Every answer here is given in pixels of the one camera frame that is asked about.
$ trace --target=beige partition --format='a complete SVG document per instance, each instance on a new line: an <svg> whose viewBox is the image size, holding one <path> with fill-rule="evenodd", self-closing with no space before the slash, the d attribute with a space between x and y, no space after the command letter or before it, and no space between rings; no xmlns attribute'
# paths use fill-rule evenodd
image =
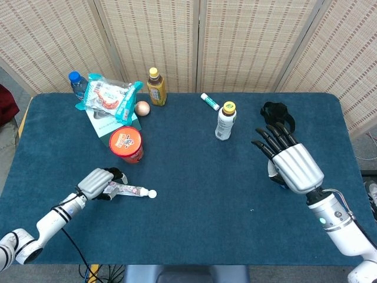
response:
<svg viewBox="0 0 377 283"><path fill-rule="evenodd" d="M319 3L202 0L197 91L270 91Z"/></svg>
<svg viewBox="0 0 377 283"><path fill-rule="evenodd" d="M120 78L86 0L2 0L0 65L31 95L71 92L72 70Z"/></svg>
<svg viewBox="0 0 377 283"><path fill-rule="evenodd" d="M332 1L277 91L336 95L351 136L377 124L376 23L376 1Z"/></svg>
<svg viewBox="0 0 377 283"><path fill-rule="evenodd" d="M146 82L149 68L157 67L166 78L167 91L195 91L198 0L95 4L129 81Z"/></svg>

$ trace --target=snack bag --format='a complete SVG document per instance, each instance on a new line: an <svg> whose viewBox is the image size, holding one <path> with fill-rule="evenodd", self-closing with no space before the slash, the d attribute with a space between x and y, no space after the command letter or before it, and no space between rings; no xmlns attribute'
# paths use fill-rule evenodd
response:
<svg viewBox="0 0 377 283"><path fill-rule="evenodd" d="M126 84L108 80L99 74L89 74L84 99L76 105L76 108L102 110L114 116L123 125L129 126L135 109L136 93L142 87L141 81Z"/></svg>

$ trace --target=egg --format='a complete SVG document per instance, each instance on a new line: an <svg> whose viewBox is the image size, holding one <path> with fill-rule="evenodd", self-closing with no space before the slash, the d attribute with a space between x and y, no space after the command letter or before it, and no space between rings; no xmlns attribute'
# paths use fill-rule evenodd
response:
<svg viewBox="0 0 377 283"><path fill-rule="evenodd" d="M135 112L139 116L146 116L146 115L148 115L150 110L151 110L151 107L149 106L148 102L146 102L146 101L139 101L138 103L136 103Z"/></svg>

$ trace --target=robot finger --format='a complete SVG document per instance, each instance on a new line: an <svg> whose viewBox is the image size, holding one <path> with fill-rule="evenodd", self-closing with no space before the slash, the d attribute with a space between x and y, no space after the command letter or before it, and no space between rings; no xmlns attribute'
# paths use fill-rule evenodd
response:
<svg viewBox="0 0 377 283"><path fill-rule="evenodd" d="M269 144L269 146L271 147L271 149L275 152L275 153L279 153L281 152L283 149L282 147L280 146L279 143L277 143L273 138L272 136L270 136L268 134L268 132L266 132L265 130L261 129L261 128L257 128L256 129L257 133L259 133L263 138L264 140Z"/></svg>
<svg viewBox="0 0 377 283"><path fill-rule="evenodd" d="M275 153L264 143L258 140L252 140L252 144L256 145L268 159L272 160L272 158L275 156Z"/></svg>
<svg viewBox="0 0 377 283"><path fill-rule="evenodd" d="M292 133L282 123L277 122L275 125L283 132L292 146L298 144L298 141L293 137Z"/></svg>
<svg viewBox="0 0 377 283"><path fill-rule="evenodd" d="M290 147L290 144L285 140L283 133L281 133L275 127L271 125L267 125L266 128L269 129L270 132L274 135L275 139L280 143L283 150Z"/></svg>

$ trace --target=yellow tea bottle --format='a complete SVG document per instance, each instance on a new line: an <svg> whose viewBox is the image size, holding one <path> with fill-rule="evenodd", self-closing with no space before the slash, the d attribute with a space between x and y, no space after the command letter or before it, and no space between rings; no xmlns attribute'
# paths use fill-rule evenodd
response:
<svg viewBox="0 0 377 283"><path fill-rule="evenodd" d="M149 69L149 79L147 82L149 95L154 105L163 106L166 102L165 79L159 75L156 68Z"/></svg>

